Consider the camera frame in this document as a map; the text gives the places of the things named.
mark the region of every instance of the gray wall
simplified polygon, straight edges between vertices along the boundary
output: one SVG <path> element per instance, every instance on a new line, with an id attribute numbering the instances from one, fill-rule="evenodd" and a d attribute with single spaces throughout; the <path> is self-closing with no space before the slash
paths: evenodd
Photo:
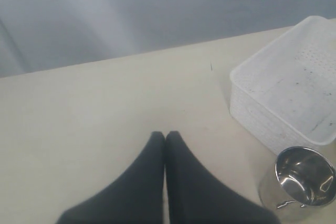
<path id="1" fill-rule="evenodd" d="M 0 0 L 0 77 L 294 25 L 309 15 L 336 17 L 336 0 Z"/>

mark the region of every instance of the table surface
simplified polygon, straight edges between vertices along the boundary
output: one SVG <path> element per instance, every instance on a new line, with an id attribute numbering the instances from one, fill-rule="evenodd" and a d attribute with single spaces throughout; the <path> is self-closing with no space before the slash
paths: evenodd
<path id="1" fill-rule="evenodd" d="M 231 118 L 229 73 L 287 29 L 0 79 L 0 222 L 55 223 L 116 179 L 152 131 L 179 130 L 210 172 L 259 204 L 275 155 Z M 336 143 L 322 153 L 336 164 Z M 335 210 L 302 223 L 333 223 Z"/>

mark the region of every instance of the metal cup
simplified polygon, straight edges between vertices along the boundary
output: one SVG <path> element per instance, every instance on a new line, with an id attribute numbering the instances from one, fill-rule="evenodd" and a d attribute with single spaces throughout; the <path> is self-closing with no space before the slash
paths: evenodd
<path id="1" fill-rule="evenodd" d="M 261 181 L 259 196 L 280 220 L 302 220 L 335 200 L 335 168 L 312 149 L 288 148 Z"/>

